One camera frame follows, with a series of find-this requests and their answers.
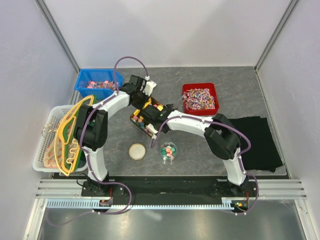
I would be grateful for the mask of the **gold tin of star candies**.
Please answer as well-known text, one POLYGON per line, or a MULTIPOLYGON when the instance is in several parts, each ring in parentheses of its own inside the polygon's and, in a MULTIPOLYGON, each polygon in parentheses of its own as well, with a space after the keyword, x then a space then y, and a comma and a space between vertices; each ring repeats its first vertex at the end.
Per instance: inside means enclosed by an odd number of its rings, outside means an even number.
POLYGON ((141 130, 148 138, 155 139, 158 131, 155 129, 155 125, 151 123, 151 119, 147 118, 146 108, 148 106, 152 106, 150 110, 156 109, 161 112, 164 108, 164 105, 155 100, 153 97, 150 97, 146 102, 142 110, 136 109, 130 115, 130 121, 136 126, 139 130, 141 130))

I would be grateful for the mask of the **round wooden jar lid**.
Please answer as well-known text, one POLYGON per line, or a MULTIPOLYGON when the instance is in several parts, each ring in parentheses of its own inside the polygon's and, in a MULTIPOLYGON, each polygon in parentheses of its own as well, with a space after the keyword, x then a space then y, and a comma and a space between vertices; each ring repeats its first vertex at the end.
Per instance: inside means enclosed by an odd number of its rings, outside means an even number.
POLYGON ((141 143, 135 143, 128 150, 129 157, 133 160, 141 160, 146 154, 146 148, 141 143))

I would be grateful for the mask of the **blue plastic bin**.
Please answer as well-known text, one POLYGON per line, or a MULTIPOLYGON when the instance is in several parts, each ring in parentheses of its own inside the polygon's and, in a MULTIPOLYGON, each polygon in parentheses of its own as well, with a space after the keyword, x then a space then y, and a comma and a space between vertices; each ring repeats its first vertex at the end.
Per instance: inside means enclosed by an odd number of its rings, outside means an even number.
POLYGON ((79 72, 74 89, 83 98, 94 95, 97 100, 103 100, 116 91, 116 83, 121 87, 123 76, 116 72, 114 79, 113 69, 83 68, 79 72))

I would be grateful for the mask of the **clear plastic scoop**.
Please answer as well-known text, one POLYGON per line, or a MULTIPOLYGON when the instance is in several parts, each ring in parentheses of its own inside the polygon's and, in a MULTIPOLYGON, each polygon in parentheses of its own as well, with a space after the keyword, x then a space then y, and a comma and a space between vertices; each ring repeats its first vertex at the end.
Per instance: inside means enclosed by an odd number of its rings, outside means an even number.
POLYGON ((172 108, 175 109, 175 110, 178 110, 178 108, 180 107, 180 105, 182 105, 187 99, 187 96, 185 94, 183 94, 177 102, 175 102, 173 105, 172 105, 172 108))

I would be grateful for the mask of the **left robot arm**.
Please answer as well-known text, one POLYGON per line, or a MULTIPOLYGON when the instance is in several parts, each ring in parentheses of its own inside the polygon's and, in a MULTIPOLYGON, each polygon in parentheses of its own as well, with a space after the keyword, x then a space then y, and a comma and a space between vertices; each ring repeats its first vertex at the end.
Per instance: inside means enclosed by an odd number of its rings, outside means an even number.
POLYGON ((157 84, 131 75, 129 82, 122 85, 109 97, 94 105, 82 105, 78 111, 73 131, 88 165, 88 177, 99 183, 108 183, 103 147, 108 137, 109 119, 119 110, 130 105, 142 110, 150 99, 157 84))

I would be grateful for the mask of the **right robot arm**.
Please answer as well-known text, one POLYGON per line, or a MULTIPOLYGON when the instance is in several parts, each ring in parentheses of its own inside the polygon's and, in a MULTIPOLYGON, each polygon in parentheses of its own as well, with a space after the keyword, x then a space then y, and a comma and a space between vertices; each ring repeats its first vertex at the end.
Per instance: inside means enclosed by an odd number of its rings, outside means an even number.
POLYGON ((152 132, 153 143, 161 132, 168 131, 183 131, 205 138, 211 152, 223 161, 230 190, 245 191, 249 179, 241 154, 251 148, 251 142, 225 115, 199 117, 167 106, 159 110, 153 105, 141 110, 140 115, 152 132))

